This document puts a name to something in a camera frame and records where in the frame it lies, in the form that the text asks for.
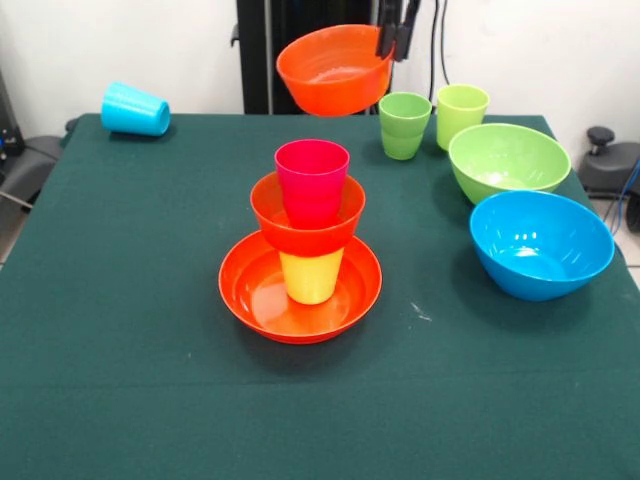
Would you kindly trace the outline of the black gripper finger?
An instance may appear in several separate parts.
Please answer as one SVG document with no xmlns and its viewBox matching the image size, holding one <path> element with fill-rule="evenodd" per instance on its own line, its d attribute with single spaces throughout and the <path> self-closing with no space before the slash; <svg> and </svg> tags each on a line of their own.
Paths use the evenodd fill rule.
<svg viewBox="0 0 640 480">
<path fill-rule="evenodd" d="M 421 0 L 408 0 L 404 19 L 398 21 L 395 34 L 394 60 L 402 62 L 409 56 L 413 30 L 421 5 Z"/>
<path fill-rule="evenodd" d="M 378 4 L 378 40 L 376 55 L 386 58 L 395 43 L 396 30 L 400 23 L 400 1 L 380 0 Z"/>
</svg>

